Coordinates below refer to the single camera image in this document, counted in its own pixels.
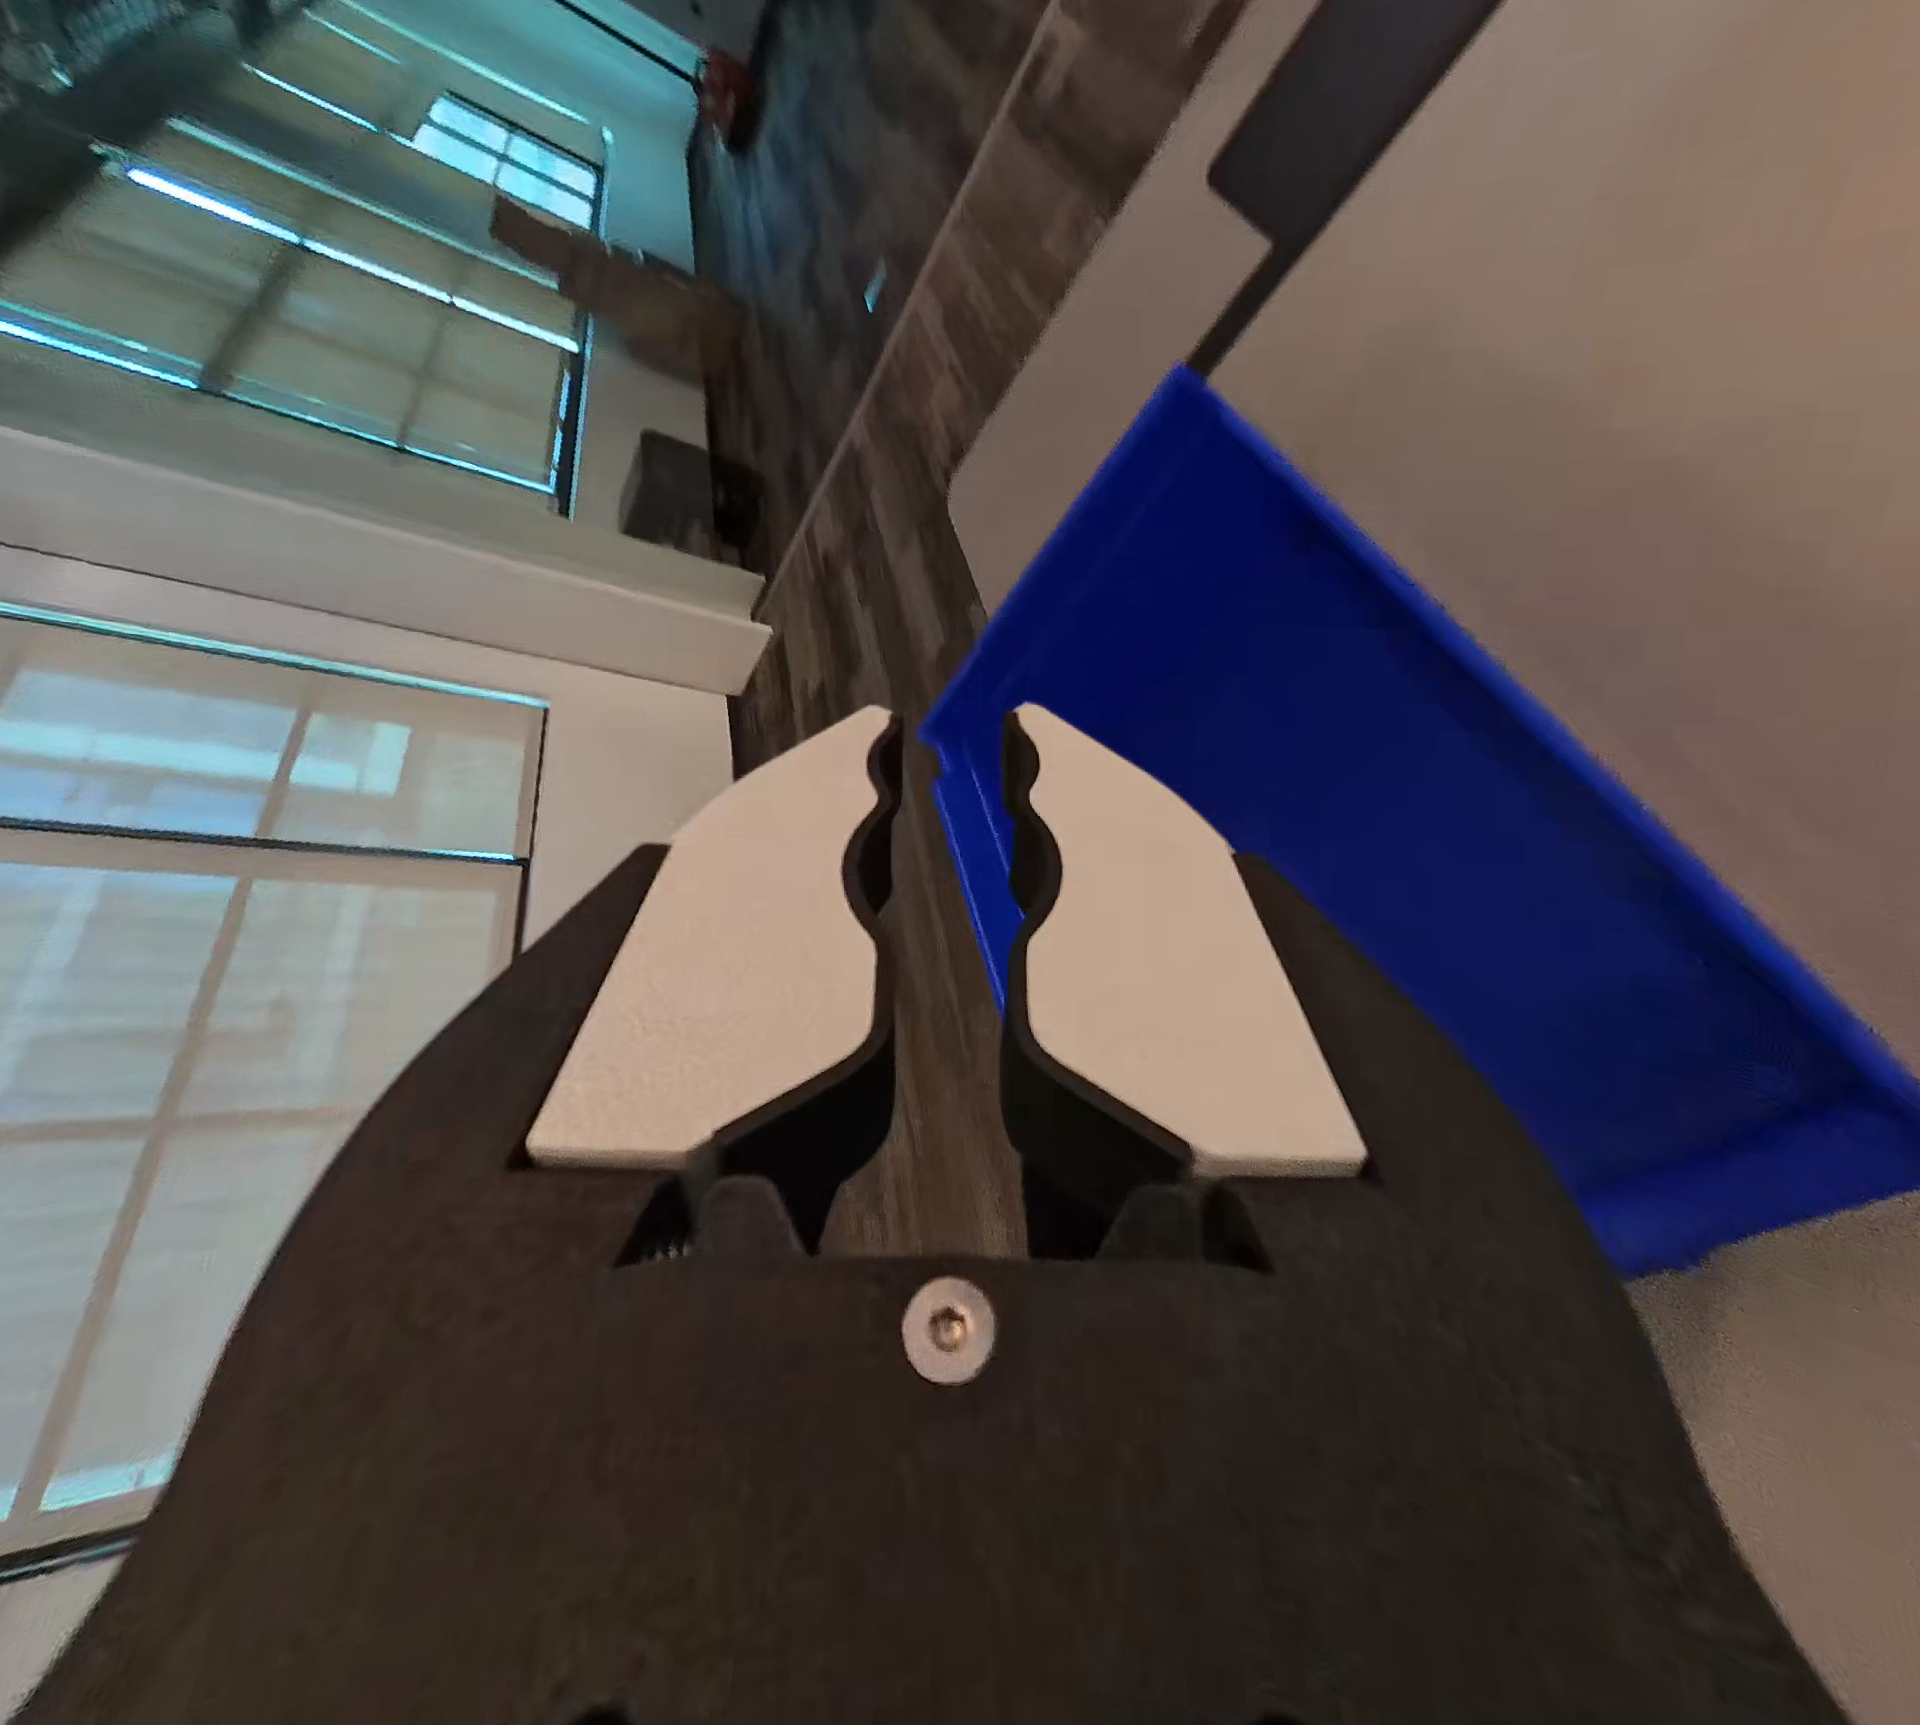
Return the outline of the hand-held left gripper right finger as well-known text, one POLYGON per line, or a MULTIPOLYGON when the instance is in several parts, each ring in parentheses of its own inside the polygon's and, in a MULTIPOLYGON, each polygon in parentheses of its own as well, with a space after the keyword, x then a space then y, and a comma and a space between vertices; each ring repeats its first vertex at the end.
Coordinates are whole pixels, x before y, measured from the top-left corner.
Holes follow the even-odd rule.
POLYGON ((1356 1179, 1369 1144, 1228 841, 1040 704, 1007 714, 1002 785, 1021 922, 1000 1089, 1023 1166, 1081 1209, 1356 1179))

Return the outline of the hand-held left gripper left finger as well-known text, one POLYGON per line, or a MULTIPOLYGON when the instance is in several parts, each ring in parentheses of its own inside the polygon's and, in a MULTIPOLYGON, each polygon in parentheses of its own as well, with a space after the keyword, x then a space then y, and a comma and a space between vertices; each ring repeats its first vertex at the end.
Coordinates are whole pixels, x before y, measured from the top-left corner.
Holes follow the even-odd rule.
POLYGON ((667 849, 527 1136, 551 1169, 759 1177, 830 1209, 897 1105, 901 718, 867 704, 667 849))

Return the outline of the blue plastic bin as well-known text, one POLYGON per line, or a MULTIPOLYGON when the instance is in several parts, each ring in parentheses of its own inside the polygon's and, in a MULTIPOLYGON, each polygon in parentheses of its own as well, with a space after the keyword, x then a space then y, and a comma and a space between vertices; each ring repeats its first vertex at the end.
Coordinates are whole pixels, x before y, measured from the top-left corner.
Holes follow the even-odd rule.
POLYGON ((997 996, 1023 703, 1306 897, 1519 1114, 1622 1277, 1916 1190, 1884 1043, 1191 368, 922 725, 997 996))

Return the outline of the large grid window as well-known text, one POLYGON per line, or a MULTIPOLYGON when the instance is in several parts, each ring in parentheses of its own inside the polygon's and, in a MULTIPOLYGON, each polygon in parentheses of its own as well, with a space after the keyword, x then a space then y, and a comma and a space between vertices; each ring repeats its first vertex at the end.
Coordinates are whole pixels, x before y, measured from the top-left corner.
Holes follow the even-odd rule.
POLYGON ((516 954, 545 734, 5 606, 5 1556, 147 1517, 301 1204, 516 954))

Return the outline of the dark low cabinet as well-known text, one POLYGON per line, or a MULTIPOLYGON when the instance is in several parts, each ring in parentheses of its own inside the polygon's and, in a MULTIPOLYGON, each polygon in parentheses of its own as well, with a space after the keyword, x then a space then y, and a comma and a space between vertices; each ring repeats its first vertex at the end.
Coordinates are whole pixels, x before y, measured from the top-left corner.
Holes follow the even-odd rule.
POLYGON ((765 480, 750 464, 645 428, 623 483, 617 522, 634 541, 708 560, 748 564, 765 480))

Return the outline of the teal tinted window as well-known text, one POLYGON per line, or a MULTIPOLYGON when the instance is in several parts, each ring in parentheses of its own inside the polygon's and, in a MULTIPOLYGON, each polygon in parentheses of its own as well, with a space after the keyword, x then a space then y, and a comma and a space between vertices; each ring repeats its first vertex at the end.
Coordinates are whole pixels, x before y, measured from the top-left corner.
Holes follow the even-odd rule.
POLYGON ((5 356, 102 368, 571 515, 590 316, 499 203, 605 220, 585 116, 360 0, 302 0, 211 89, 96 133, 5 259, 5 356))

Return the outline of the black desk panel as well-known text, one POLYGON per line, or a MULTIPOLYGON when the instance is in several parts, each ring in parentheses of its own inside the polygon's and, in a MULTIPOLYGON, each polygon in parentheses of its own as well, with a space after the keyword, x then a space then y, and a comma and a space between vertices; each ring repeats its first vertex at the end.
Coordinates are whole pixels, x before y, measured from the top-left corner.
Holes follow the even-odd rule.
POLYGON ((1320 0, 1208 170, 1294 264, 1504 0, 1320 0))

